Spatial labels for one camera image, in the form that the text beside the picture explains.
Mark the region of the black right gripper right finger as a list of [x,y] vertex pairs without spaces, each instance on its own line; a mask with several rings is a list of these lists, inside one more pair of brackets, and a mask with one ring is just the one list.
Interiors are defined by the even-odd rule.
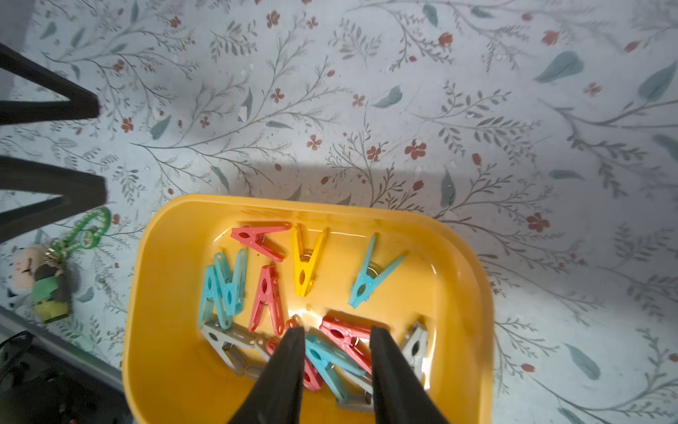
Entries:
[[369,347],[376,423],[448,423],[386,329],[372,327]]

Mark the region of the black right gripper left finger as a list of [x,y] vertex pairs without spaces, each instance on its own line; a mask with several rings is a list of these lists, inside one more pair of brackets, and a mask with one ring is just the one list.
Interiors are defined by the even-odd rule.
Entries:
[[299,423],[304,389],[305,332],[288,330],[229,423]]

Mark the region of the teal clothespin lone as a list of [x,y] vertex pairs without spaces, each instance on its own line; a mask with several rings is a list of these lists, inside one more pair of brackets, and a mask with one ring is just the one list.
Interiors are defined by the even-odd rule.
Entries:
[[378,234],[374,233],[370,239],[367,252],[365,252],[355,281],[351,286],[351,295],[348,304],[353,309],[358,309],[368,301],[375,290],[404,262],[406,255],[401,254],[386,268],[381,269],[373,261],[373,254],[378,240]]

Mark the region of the yellow clothespin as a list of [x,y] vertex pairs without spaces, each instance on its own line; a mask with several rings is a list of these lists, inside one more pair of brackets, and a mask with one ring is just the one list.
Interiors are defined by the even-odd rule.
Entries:
[[304,248],[302,232],[297,225],[292,229],[292,259],[294,270],[295,293],[305,298],[314,285],[316,271],[329,235],[329,229],[324,229],[311,250],[310,254]]

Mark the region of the red clothespin top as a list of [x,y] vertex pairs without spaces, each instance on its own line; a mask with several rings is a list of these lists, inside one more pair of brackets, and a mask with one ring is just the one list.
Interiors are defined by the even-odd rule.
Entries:
[[243,224],[231,230],[231,238],[242,246],[250,248],[276,263],[281,263],[285,258],[284,254],[267,241],[267,238],[271,234],[289,231],[289,229],[291,229],[291,225],[288,223],[274,225]]

